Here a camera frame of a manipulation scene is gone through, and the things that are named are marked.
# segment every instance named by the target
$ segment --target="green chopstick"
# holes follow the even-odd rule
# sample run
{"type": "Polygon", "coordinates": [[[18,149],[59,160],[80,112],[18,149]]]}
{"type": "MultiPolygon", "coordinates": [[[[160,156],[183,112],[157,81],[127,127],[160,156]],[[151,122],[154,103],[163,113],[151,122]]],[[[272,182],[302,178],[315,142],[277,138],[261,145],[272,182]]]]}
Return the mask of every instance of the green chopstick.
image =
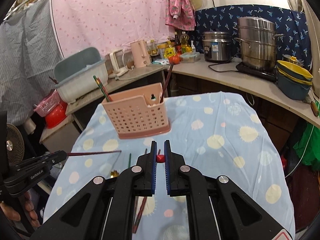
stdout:
{"type": "Polygon", "coordinates": [[[128,168],[131,167],[131,154],[129,155],[129,165],[128,165],[128,168]]]}
{"type": "Polygon", "coordinates": [[[104,95],[104,97],[106,98],[107,102],[110,102],[108,96],[106,95],[106,93],[104,92],[103,88],[102,88],[102,85],[99,83],[98,79],[96,76],[93,76],[94,78],[94,81],[97,83],[98,87],[100,88],[102,94],[104,95]]]}

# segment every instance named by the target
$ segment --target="light blue tablecloth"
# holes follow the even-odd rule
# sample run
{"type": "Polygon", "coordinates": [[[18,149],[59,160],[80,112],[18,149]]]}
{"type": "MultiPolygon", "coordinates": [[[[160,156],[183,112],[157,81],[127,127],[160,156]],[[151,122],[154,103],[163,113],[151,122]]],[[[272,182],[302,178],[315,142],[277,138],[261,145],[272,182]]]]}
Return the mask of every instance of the light blue tablecloth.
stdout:
{"type": "MultiPolygon", "coordinates": [[[[281,160],[256,112],[233,93],[210,93],[167,98],[171,131],[152,138],[120,140],[102,105],[98,105],[73,152],[120,149],[116,154],[71,157],[67,160],[44,212],[48,219],[93,177],[110,178],[110,171],[132,166],[155,140],[163,152],[182,154],[186,164],[216,178],[227,175],[275,218],[294,238],[293,205],[284,180],[281,160]]],[[[147,205],[134,240],[188,239],[185,197],[167,196],[164,165],[158,164],[156,194],[147,205]]]]}

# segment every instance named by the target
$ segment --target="yellow bowl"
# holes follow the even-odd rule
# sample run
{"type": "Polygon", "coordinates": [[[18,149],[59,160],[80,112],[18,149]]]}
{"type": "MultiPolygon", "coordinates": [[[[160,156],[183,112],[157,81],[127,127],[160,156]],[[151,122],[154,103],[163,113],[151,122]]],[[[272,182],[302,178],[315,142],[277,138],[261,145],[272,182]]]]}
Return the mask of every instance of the yellow bowl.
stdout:
{"type": "Polygon", "coordinates": [[[281,75],[283,75],[283,76],[285,76],[285,77],[287,77],[287,78],[290,78],[292,81],[295,81],[295,82],[297,82],[297,83],[299,83],[299,84],[309,85],[309,86],[312,85],[312,81],[305,81],[305,80],[297,79],[297,78],[295,78],[295,77],[293,77],[293,76],[290,76],[288,73],[282,71],[282,70],[279,69],[279,68],[277,68],[277,71],[278,71],[281,75]]]}
{"type": "Polygon", "coordinates": [[[281,66],[291,70],[292,72],[299,74],[303,77],[305,77],[306,79],[311,79],[313,78],[313,75],[310,74],[310,72],[308,70],[306,70],[305,68],[302,68],[296,64],[293,64],[291,62],[287,62],[287,61],[283,61],[283,60],[278,60],[277,61],[281,66]]]}

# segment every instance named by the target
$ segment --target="kitchen counter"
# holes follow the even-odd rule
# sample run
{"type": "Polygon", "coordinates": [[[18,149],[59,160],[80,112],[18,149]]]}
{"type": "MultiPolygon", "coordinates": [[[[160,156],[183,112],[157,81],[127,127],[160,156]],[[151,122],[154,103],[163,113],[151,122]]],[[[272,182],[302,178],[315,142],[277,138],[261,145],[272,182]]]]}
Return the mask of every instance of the kitchen counter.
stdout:
{"type": "MultiPolygon", "coordinates": [[[[212,66],[212,68],[217,71],[236,70],[238,63],[238,61],[230,62],[212,66]]],[[[250,93],[281,106],[320,128],[320,118],[314,116],[310,105],[288,98],[276,84],[240,72],[217,73],[208,68],[209,64],[210,62],[205,61],[203,54],[201,54],[200,60],[195,63],[177,64],[173,67],[172,72],[208,80],[250,93]]]]}

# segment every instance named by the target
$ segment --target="electric fan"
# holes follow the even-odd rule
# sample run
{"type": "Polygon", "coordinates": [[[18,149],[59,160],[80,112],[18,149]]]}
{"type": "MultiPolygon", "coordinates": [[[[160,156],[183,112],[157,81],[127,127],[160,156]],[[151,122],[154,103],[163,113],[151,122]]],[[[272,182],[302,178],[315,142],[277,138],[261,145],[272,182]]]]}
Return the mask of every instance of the electric fan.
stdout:
{"type": "Polygon", "coordinates": [[[24,155],[24,142],[18,128],[7,123],[7,155],[9,165],[20,163],[24,155]]]}

